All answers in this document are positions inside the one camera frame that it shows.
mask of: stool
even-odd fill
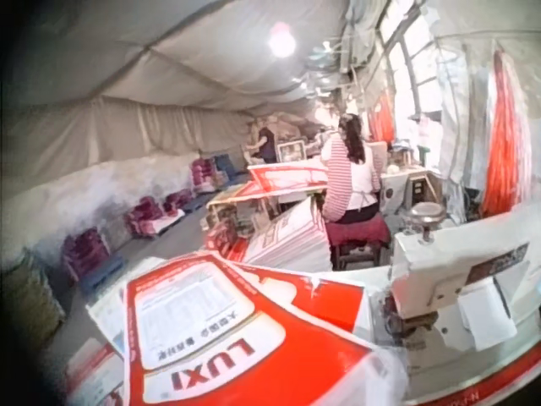
[[[352,253],[353,250],[368,245],[370,252]],[[331,247],[331,261],[333,271],[345,271],[347,264],[355,262],[372,261],[374,266],[380,265],[381,243],[367,243],[366,241],[347,241],[344,244]]]

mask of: light bulb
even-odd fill
[[[295,52],[297,43],[284,23],[277,23],[270,33],[269,47],[278,58],[287,58]]]

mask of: sewing machine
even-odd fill
[[[444,218],[415,206],[391,266],[333,279],[365,286],[356,334],[404,353],[407,403],[495,404],[541,374],[541,203],[432,231]]]

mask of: black hair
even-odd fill
[[[345,114],[340,117],[338,127],[346,133],[345,144],[347,147],[347,157],[351,162],[364,163],[364,146],[361,141],[362,124],[357,114]]]

